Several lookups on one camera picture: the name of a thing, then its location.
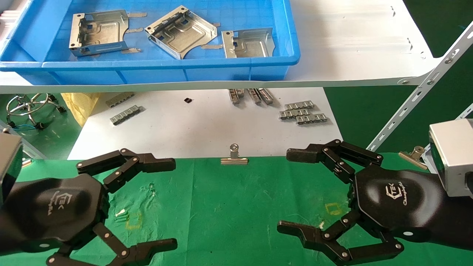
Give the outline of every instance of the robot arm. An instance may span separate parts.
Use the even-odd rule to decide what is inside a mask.
[[[277,227],[280,233],[299,237],[304,248],[323,252],[337,265],[394,258],[404,250],[395,237],[473,250],[473,199],[449,197],[436,174],[383,169],[381,155],[339,140],[310,144],[304,150],[289,149],[286,158],[321,162],[350,185],[351,211],[327,230],[287,221],[280,221]],[[365,168],[355,173],[342,158]],[[342,247],[337,239],[355,224],[382,243]]]

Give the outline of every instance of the metal strip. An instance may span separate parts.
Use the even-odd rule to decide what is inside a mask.
[[[393,117],[389,119],[383,129],[376,135],[373,141],[368,145],[369,151],[376,151],[379,146],[389,137],[404,118],[416,107],[416,105],[427,95],[435,84],[445,75],[445,73],[455,64],[456,61],[473,44],[473,38],[470,36],[473,30],[473,21],[460,37],[453,43],[450,49],[445,53],[443,59],[430,72],[427,78],[412,92],[401,107],[396,111]]]

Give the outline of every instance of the printed logo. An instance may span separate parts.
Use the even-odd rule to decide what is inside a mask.
[[[57,207],[58,210],[61,210],[61,209],[64,210],[64,206],[70,203],[70,199],[72,198],[71,194],[62,193],[58,195],[59,193],[60,193],[60,190],[56,190],[53,196],[51,197],[51,199],[49,200],[48,216],[53,213],[53,209],[55,206],[58,206]]]
[[[398,182],[395,186],[394,183],[388,183],[386,186],[386,195],[388,195],[392,199],[398,199],[403,197],[403,204],[407,206],[407,192],[406,187],[403,185],[402,182]]]

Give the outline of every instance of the green cloth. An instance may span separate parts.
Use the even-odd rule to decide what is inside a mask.
[[[384,154],[388,169],[416,169],[397,154]],[[298,238],[276,231],[279,220],[326,229],[348,211],[348,186],[322,164],[283,157],[250,158],[247,166],[222,166],[219,159],[176,160],[173,172],[137,175],[111,195],[105,225],[126,246],[176,238],[178,249],[154,256],[154,266],[333,265],[303,249]],[[76,161],[35,161],[19,181],[77,175]],[[106,174],[98,175],[102,180]],[[122,209],[126,212],[115,216]],[[359,226],[339,242],[345,247],[378,243]],[[405,251],[371,265],[468,265],[473,252],[404,240]],[[0,258],[1,266],[44,266],[54,250]],[[99,238],[71,258],[106,265],[114,253]]]

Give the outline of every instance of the green floor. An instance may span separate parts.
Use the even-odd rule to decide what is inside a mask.
[[[435,57],[442,56],[473,19],[471,0],[404,0]],[[473,102],[473,48],[468,50],[433,90],[407,116],[378,150],[411,151],[428,143],[428,126],[454,119]],[[325,88],[344,140],[367,147],[415,86]],[[7,98],[0,95],[4,120]],[[80,132],[73,117],[51,106],[38,116],[50,122],[41,132],[21,134],[51,159],[67,158]]]

